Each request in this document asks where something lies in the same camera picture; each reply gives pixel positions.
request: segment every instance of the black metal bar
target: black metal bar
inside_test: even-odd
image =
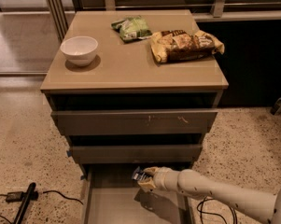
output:
[[[29,185],[28,190],[24,195],[24,199],[21,201],[21,206],[19,208],[19,211],[16,215],[16,218],[15,218],[13,224],[21,224],[21,221],[24,218],[24,215],[25,215],[25,212],[27,210],[30,200],[37,199],[38,193],[35,192],[35,187],[36,187],[36,183],[31,183]]]

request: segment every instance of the snack bag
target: snack bag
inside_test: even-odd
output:
[[[158,63],[196,60],[224,53],[224,44],[201,30],[194,35],[184,30],[157,32],[151,36],[150,46]]]
[[[111,23],[114,30],[118,31],[124,42],[150,38],[152,33],[148,29],[147,22],[141,17],[129,17]]]

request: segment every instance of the green chip bag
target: green chip bag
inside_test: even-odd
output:
[[[111,23],[114,30],[118,31],[124,42],[150,38],[147,22],[141,17],[128,17]]]

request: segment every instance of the speckled floor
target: speckled floor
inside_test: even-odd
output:
[[[20,23],[22,18],[0,23],[0,46],[3,46],[0,48],[0,63],[3,64],[0,71],[27,69],[33,57],[36,57],[35,66],[32,69],[28,67],[29,70],[49,67],[53,51],[56,46],[58,48],[56,34],[52,32],[51,25],[37,22],[39,16],[35,19],[36,23],[35,20]],[[21,32],[13,31],[9,26],[12,24],[17,24]],[[29,24],[39,25],[40,36],[43,35],[46,40],[44,44],[51,46],[52,52],[45,52],[46,58],[41,58],[39,53],[41,48],[47,49],[44,44],[39,45],[35,55],[27,44],[21,44],[31,41],[25,41],[27,33],[39,37],[33,29],[25,32],[23,28],[29,27]],[[16,37],[21,41],[20,46],[16,46]],[[81,180],[79,166],[67,157],[68,145],[51,120],[49,105],[39,90],[42,79],[0,77],[0,194],[26,191],[29,184],[35,182],[39,198],[31,202],[22,223],[76,224],[80,223],[83,213],[79,202],[66,200],[57,193],[43,193],[54,189],[84,201],[86,182]],[[193,169],[216,181],[277,193],[281,188],[281,115],[273,116],[269,111],[266,107],[219,109]],[[197,224],[201,223],[196,211],[198,202],[190,200]],[[5,197],[0,197],[0,215],[10,222],[14,220],[19,206],[20,203],[6,203]],[[206,203],[204,211],[222,214],[228,223],[232,223],[230,210],[221,203]],[[238,220],[242,224],[258,223],[240,213]],[[0,218],[0,223],[8,222]],[[165,220],[162,223],[177,224]],[[224,222],[220,217],[204,215],[204,223]]]

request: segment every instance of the brown chip bag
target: brown chip bag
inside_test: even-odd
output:
[[[184,30],[157,32],[151,36],[150,45],[158,63],[196,60],[224,53],[224,44],[201,30],[194,35]]]

